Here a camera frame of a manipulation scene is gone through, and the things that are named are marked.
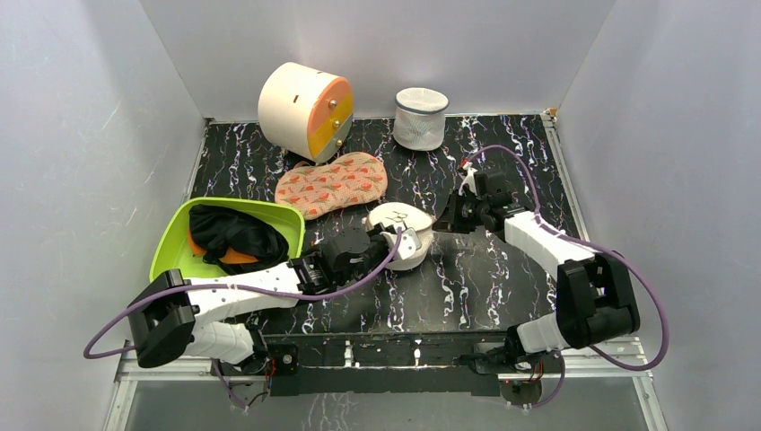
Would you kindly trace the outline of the round white mesh laundry bag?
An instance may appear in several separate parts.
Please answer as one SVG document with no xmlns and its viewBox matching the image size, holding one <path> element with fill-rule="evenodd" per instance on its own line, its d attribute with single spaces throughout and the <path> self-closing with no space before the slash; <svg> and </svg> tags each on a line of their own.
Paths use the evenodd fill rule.
<svg viewBox="0 0 761 431">
<path fill-rule="evenodd" d="M 392 228 L 393 233 L 397 229 L 404 231 L 413 228 L 417 231 L 422 243 L 422 249 L 418 251 L 416 259 L 407 264 L 390 262 L 386 268 L 392 271 L 406 271 L 418 267 L 425 259 L 433 243 L 432 224 L 435 221 L 433 215 L 425 213 L 416 207 L 402 202 L 387 202 L 375 207 L 364 219 L 365 228 L 370 231 L 376 224 L 382 224 L 385 228 Z"/>
</svg>

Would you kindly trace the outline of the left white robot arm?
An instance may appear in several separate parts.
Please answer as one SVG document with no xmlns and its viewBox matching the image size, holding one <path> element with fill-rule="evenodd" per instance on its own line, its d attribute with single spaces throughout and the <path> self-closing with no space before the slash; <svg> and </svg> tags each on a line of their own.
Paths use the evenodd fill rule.
<svg viewBox="0 0 761 431">
<path fill-rule="evenodd" d="M 232 318 L 346 295 L 377 277 L 402 249 L 405 235 L 381 224 L 346 230 L 300 258 L 217 278 L 163 271 L 129 305 L 128 322 L 142 368 L 182 356 L 216 359 L 256 374 L 268 351 L 259 330 Z"/>
</svg>

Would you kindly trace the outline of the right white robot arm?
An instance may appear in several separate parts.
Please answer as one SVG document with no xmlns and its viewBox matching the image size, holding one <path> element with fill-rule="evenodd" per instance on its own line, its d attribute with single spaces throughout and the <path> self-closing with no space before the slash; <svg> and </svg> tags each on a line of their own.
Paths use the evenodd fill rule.
<svg viewBox="0 0 761 431">
<path fill-rule="evenodd" d="M 527 372 L 541 356 L 585 348 L 640 329 L 631 278 L 612 257 L 561 239 L 514 199 L 505 176 L 473 172 L 452 191 L 433 223 L 440 233 L 472 233 L 479 226 L 536 261 L 555 280 L 555 310 L 511 326 L 499 347 L 477 348 L 457 362 L 478 368 L 495 365 Z"/>
</svg>

